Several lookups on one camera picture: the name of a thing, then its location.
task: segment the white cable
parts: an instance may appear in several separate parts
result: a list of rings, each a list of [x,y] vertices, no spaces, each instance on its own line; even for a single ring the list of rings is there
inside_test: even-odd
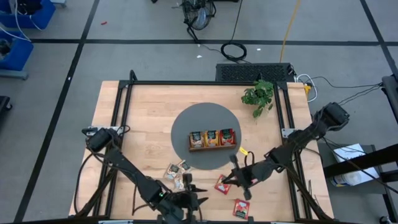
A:
[[[30,40],[27,40],[27,39],[25,39],[25,38],[18,37],[18,36],[16,36],[16,35],[13,35],[13,34],[8,33],[8,32],[7,32],[6,30],[4,30],[1,26],[0,26],[0,29],[1,29],[3,32],[5,32],[6,34],[10,35],[11,37],[15,37],[15,38],[18,38],[18,39],[21,39],[21,40],[30,41]]]
[[[40,29],[40,28],[35,24],[35,22],[33,22],[33,20],[32,20],[32,15],[30,15],[29,18],[30,18],[30,21],[32,21],[33,25],[36,27],[36,29],[42,31],[42,29]]]
[[[18,23],[18,0],[15,0],[15,21],[17,22],[17,26],[19,31],[22,33],[22,35],[26,38],[25,40],[30,41],[30,39],[28,38],[28,36],[25,35],[25,33],[21,30],[21,28],[19,27],[19,23]]]
[[[296,79],[298,80],[298,79],[299,79],[300,77],[302,77],[302,76],[307,77],[307,78],[311,81],[311,84],[312,84],[312,86],[313,86],[313,89],[315,90],[315,96],[314,96],[311,100],[308,100],[308,101],[307,101],[307,102],[309,103],[309,102],[314,101],[314,100],[318,97],[318,91],[317,91],[317,88],[316,88],[315,84],[314,84],[313,81],[312,81],[312,78],[311,78],[309,75],[307,75],[307,74],[301,74],[301,75],[299,75]]]

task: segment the wooden table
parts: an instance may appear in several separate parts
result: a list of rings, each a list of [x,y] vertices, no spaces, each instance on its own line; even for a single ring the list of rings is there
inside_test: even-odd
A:
[[[117,88],[118,81],[102,83],[93,125],[109,126]],[[124,136],[123,154],[145,175],[159,179],[172,187],[170,182],[163,179],[163,175],[170,163],[176,164],[181,161],[181,158],[174,152],[170,139],[173,122],[185,108],[196,103],[212,102],[232,111],[241,127],[242,147],[253,151],[256,161],[263,160],[263,154],[273,147],[281,145],[277,112],[274,106],[268,113],[263,113],[260,118],[254,119],[252,117],[254,107],[241,103],[241,96],[246,88],[247,86],[134,85],[127,117],[127,125],[131,127],[131,130]],[[303,85],[288,83],[288,88],[295,127],[306,128],[311,123],[311,116]],[[282,92],[280,92],[280,100],[285,126],[289,127]],[[121,106],[118,122],[121,119],[122,109]],[[312,141],[307,147],[318,151],[315,141]],[[89,154],[90,152],[86,150],[84,158]],[[243,163],[243,154],[239,152],[237,156]],[[308,180],[311,180],[312,183],[312,194],[326,214],[333,217],[319,156],[313,152],[303,151],[301,158],[307,183]],[[224,195],[213,188],[220,174],[228,175],[232,167],[232,164],[229,163],[215,170],[192,170],[193,184],[208,190],[205,193],[199,193],[200,197],[209,197],[201,206],[204,220],[241,221],[232,216],[232,210],[236,198],[244,199],[243,190],[232,186],[228,195]],[[84,206],[97,188],[100,170],[101,164],[95,159],[90,159],[83,169],[78,192],[79,209]],[[119,173],[111,218],[155,220],[158,212],[149,208],[140,209],[134,216],[131,215],[133,189],[134,184],[122,173]],[[100,214],[104,213],[108,191],[105,192]],[[253,198],[250,200],[249,215],[253,216],[255,221],[291,222],[294,220],[285,171],[281,174],[274,172],[265,182],[251,188],[251,192]],[[297,198],[300,216],[304,218],[302,198],[299,194]],[[140,196],[137,196],[136,206],[143,203]]]

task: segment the potted plant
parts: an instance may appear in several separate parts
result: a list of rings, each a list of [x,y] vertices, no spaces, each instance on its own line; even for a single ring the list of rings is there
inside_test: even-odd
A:
[[[253,117],[257,118],[264,111],[264,108],[272,109],[272,97],[274,96],[274,85],[264,80],[254,81],[254,88],[244,90],[242,103],[247,105],[258,105],[253,111]]]

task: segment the black floor line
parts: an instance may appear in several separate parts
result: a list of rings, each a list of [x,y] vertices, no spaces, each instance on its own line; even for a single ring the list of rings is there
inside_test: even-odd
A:
[[[202,44],[225,44],[229,40],[201,40]],[[32,39],[36,44],[78,44],[78,39]],[[282,45],[282,40],[234,40],[245,45]],[[86,39],[86,44],[195,44],[193,40],[126,40],[126,39]],[[312,41],[288,40],[286,45],[302,46],[377,46],[378,41]],[[398,45],[398,42],[388,42],[388,45]]]
[[[398,46],[398,42],[394,41],[387,41],[385,42],[386,46]]]
[[[62,110],[63,104],[65,102],[65,99],[67,97],[70,83],[73,80],[73,75],[75,73],[76,66],[79,62],[81,51],[83,50],[85,40],[87,39],[88,31],[90,29],[91,23],[93,22],[93,18],[94,18],[95,12],[97,10],[99,1],[100,0],[95,0],[93,3],[93,6],[91,8],[90,15],[88,16],[85,28],[81,35],[79,45],[76,49],[75,56],[73,57],[72,64],[70,65],[68,75],[65,79],[65,83],[63,84],[62,91],[61,91],[60,97],[58,99],[57,105],[55,107],[54,114],[51,118],[49,128],[47,129],[47,132],[45,133],[43,145],[40,148],[39,155],[37,156],[35,166],[33,168],[32,174],[30,175],[30,179],[27,183],[27,187],[25,189],[24,196],[22,197],[21,203],[19,204],[19,208],[15,215],[14,222],[22,222],[24,219],[27,207],[29,205],[33,191],[35,189],[37,179],[39,178],[39,174],[42,169],[45,156],[47,154],[47,151],[49,150],[50,142],[51,142],[52,136],[54,134],[55,127],[56,127],[58,119],[60,117],[61,110]]]
[[[388,47],[383,39],[383,36],[381,35],[379,28],[377,27],[376,21],[374,20],[374,18],[372,16],[369,6],[365,0],[360,0],[360,1],[361,1],[363,10],[365,11],[365,14],[368,17],[368,20],[372,26],[373,32],[376,35],[377,40],[380,43],[381,49],[384,53],[384,56],[386,57],[387,63],[390,66],[392,73],[395,74],[395,76],[397,76],[398,75],[397,65],[396,65],[394,59],[391,57],[390,51],[388,50]]]

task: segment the yellow object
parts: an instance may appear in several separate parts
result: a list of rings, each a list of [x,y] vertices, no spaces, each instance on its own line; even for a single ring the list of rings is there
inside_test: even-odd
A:
[[[310,90],[311,90],[311,86],[305,84],[305,85],[304,85],[304,90],[305,90],[305,95],[308,97],[308,93],[309,93]]]
[[[294,18],[296,17],[296,13],[297,13],[297,10],[299,9],[300,3],[301,3],[301,0],[297,0],[296,6],[294,6],[293,15],[292,15],[292,18],[290,19],[289,26],[287,27],[287,31],[286,31],[286,34],[285,34],[284,42],[282,44],[282,50],[280,51],[279,63],[282,63],[282,58],[284,56],[286,39],[287,39],[287,36],[289,35],[290,28],[292,27],[292,24],[293,24]]]
[[[205,146],[213,147],[219,146],[218,131],[205,131]]]
[[[245,156],[249,154],[243,147],[240,147],[239,151],[241,151]]]

